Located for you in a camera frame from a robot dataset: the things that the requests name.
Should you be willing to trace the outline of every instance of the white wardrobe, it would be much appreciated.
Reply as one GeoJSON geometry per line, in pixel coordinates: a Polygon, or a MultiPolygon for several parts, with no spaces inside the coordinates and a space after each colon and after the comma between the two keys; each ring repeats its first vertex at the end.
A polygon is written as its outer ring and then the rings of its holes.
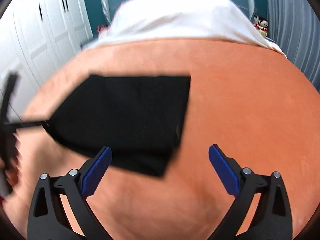
{"type": "Polygon", "coordinates": [[[9,115],[21,117],[40,86],[92,38],[84,0],[13,0],[0,19],[0,90],[20,80],[9,115]]]}

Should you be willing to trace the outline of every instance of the curtain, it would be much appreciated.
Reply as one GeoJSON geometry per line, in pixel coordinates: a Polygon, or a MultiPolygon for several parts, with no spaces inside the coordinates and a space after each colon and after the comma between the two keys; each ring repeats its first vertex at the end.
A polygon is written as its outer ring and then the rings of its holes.
{"type": "Polygon", "coordinates": [[[320,92],[320,21],[307,0],[268,0],[268,36],[320,92]]]}

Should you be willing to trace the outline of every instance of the black garment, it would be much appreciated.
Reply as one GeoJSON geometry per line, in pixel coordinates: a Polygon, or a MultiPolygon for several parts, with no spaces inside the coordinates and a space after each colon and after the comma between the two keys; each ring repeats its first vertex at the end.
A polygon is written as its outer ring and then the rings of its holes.
{"type": "Polygon", "coordinates": [[[190,77],[91,75],[49,120],[60,144],[93,158],[112,149],[112,165],[161,176],[180,144],[190,77]]]}

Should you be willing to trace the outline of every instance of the metal bolt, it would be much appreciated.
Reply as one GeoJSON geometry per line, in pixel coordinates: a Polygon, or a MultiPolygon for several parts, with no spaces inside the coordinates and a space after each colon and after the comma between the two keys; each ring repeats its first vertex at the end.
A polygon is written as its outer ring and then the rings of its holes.
{"type": "Polygon", "coordinates": [[[46,179],[48,175],[46,173],[41,174],[40,179],[46,179]]]}
{"type": "Polygon", "coordinates": [[[252,170],[250,170],[249,168],[244,168],[243,169],[243,173],[246,174],[246,175],[249,175],[251,174],[252,170]]]}
{"type": "Polygon", "coordinates": [[[69,174],[71,176],[75,176],[75,175],[77,175],[77,173],[78,173],[78,170],[76,170],[76,169],[73,169],[73,170],[69,171],[69,174]]]}
{"type": "Polygon", "coordinates": [[[280,178],[280,177],[281,177],[281,174],[280,174],[279,171],[275,171],[275,172],[273,173],[273,176],[275,176],[276,178],[280,178]]]}

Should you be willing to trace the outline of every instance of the white sheet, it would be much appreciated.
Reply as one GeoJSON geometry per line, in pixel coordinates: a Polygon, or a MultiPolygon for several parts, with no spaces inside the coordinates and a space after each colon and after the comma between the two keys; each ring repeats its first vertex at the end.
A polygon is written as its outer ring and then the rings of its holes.
{"type": "Polygon", "coordinates": [[[129,0],[116,12],[110,28],[86,48],[159,38],[210,38],[279,46],[263,38],[230,0],[129,0]]]}

